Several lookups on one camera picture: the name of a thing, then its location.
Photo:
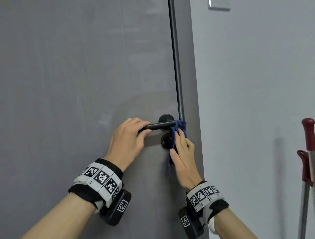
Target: hand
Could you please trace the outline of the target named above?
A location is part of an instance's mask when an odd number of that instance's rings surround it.
[[[137,134],[148,124],[150,122],[139,118],[129,118],[123,122],[112,135],[108,152],[103,159],[112,162],[124,172],[143,149],[144,138],[152,130],[144,130],[138,137]]]
[[[195,163],[195,145],[185,138],[181,129],[179,129],[179,134],[175,132],[175,137],[178,154],[174,149],[171,149],[169,153],[175,164],[179,184],[189,192],[202,181]]]

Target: light switch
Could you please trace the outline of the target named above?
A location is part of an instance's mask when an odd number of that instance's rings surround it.
[[[229,12],[231,10],[231,0],[208,0],[208,9]]]

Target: gray wall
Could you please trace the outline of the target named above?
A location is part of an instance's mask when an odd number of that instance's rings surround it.
[[[297,238],[296,150],[301,120],[315,118],[314,12],[313,0],[234,0],[229,13],[191,0],[205,178],[259,238]]]

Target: left hand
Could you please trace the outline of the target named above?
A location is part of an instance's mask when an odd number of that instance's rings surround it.
[[[138,136],[138,131],[149,125],[149,121],[139,118],[129,118],[114,132],[109,144],[109,149],[103,159],[110,161],[123,172],[134,161],[144,147],[144,138],[152,130],[144,130]]]

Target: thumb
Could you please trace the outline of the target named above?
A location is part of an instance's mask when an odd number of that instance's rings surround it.
[[[184,167],[183,162],[181,161],[179,155],[176,153],[176,151],[174,149],[171,149],[169,151],[169,154],[171,155],[171,159],[173,160],[174,164],[175,164],[175,168],[180,168],[180,167]]]
[[[152,130],[144,130],[137,136],[137,146],[143,148],[144,138],[150,134]]]

